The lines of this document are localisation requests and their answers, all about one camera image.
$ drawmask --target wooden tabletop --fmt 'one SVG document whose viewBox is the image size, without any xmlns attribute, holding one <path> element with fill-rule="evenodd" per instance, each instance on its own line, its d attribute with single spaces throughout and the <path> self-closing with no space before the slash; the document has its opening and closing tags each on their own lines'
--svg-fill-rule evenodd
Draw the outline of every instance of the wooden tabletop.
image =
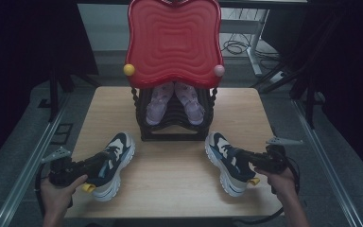
<svg viewBox="0 0 363 227">
<path fill-rule="evenodd" d="M 249 184 L 242 197 L 229 196 L 203 141 L 141 141 L 130 91 L 130 87 L 96 89 L 72 156 L 74 161 L 84 160 L 104 149 L 118 132 L 130 133 L 136 150 L 121 172 L 120 189 L 106 202 L 78 189 L 68 218 L 261 216 L 281 207 L 261 175 L 257 175 L 261 182 Z M 221 132 L 234 147 L 265 151 L 265 142 L 273 135 L 256 90 L 218 88 L 214 108 L 210 131 Z"/>
</svg>

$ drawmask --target red plastic board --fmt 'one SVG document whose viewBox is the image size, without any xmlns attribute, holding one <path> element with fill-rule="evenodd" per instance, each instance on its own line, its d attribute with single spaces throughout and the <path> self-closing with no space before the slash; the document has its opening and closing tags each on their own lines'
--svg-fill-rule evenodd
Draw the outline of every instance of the red plastic board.
<svg viewBox="0 0 363 227">
<path fill-rule="evenodd" d="M 129 6 L 130 46 L 126 64 L 135 88 L 181 81 L 214 88 L 223 65 L 219 48 L 220 7 L 215 0 L 134 0 Z"/>
</svg>

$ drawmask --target metal rail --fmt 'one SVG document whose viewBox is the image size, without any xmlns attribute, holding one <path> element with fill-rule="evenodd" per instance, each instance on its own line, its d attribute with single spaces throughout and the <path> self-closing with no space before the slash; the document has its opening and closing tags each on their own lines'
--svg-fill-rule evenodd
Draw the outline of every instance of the metal rail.
<svg viewBox="0 0 363 227">
<path fill-rule="evenodd" d="M 9 226 L 11 219 L 19 207 L 19 204 L 23 199 L 30 182 L 34 177 L 38 166 L 40 165 L 43 155 L 49 146 L 49 142 L 51 141 L 57 126 L 61 122 L 61 118 L 63 117 L 64 110 L 69 98 L 69 94 L 63 95 L 63 98 L 60 100 L 60 110 L 56 118 L 54 118 L 52 122 L 48 123 L 45 131 L 43 132 L 43 136 L 32 151 L 25 167 L 20 173 L 14 186 L 11 188 L 8 197 L 0 210 L 0 227 Z"/>
</svg>

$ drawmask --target sneaker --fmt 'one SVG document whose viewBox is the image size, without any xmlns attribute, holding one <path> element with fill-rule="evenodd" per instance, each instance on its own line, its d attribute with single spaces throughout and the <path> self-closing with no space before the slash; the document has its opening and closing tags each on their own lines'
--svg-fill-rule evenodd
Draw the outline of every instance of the sneaker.
<svg viewBox="0 0 363 227">
<path fill-rule="evenodd" d="M 176 96 L 184 106 L 188 121 L 192 125 L 199 125 L 204 119 L 204 108 L 199 104 L 196 89 L 185 83 L 176 82 Z"/>
<path fill-rule="evenodd" d="M 115 135 L 102 152 L 109 154 L 109 160 L 101 167 L 98 177 L 89 179 L 97 186 L 93 195 L 97 201 L 109 201 L 120 187 L 120 171 L 130 162 L 135 150 L 131 136 L 125 132 Z"/>
<path fill-rule="evenodd" d="M 161 122 L 166 112 L 167 102 L 173 96 L 173 90 L 173 82 L 154 88 L 151 102 L 147 105 L 147 123 L 149 125 L 158 125 Z"/>
<path fill-rule="evenodd" d="M 233 197 L 243 195 L 248 181 L 255 176 L 249 161 L 244 156 L 239 157 L 244 150 L 232 147 L 219 132 L 209 133 L 205 139 L 205 150 L 211 162 L 220 169 L 223 189 Z"/>
</svg>

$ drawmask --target white sneaker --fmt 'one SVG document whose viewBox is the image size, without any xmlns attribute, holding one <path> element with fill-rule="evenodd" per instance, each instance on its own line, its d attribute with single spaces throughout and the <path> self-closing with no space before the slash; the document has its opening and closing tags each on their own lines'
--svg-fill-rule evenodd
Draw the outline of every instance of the white sneaker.
<svg viewBox="0 0 363 227">
<path fill-rule="evenodd" d="M 147 123 L 158 125 L 166 112 L 167 102 L 173 96 L 174 83 L 168 82 L 156 86 L 152 92 L 151 102 L 147 105 Z"/>
<path fill-rule="evenodd" d="M 175 92 L 184 111 L 187 114 L 188 121 L 192 125 L 199 125 L 204 119 L 204 108 L 199 104 L 196 89 L 182 82 L 176 82 Z"/>
</svg>

